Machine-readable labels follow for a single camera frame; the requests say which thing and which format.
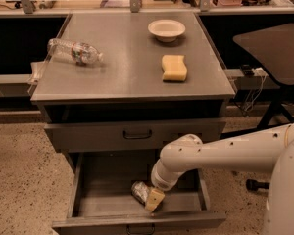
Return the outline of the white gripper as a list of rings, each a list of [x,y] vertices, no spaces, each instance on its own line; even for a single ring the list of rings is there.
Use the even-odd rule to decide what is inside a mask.
[[[149,212],[153,212],[165,198],[164,192],[170,191],[181,175],[182,172],[170,171],[160,160],[157,160],[151,172],[151,182],[156,188],[149,188],[145,209]]]

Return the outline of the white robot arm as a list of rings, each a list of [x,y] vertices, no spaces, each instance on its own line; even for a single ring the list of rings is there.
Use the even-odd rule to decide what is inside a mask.
[[[294,235],[294,123],[210,143],[184,135],[161,150],[151,182],[169,191],[182,174],[202,167],[270,173],[262,235]]]

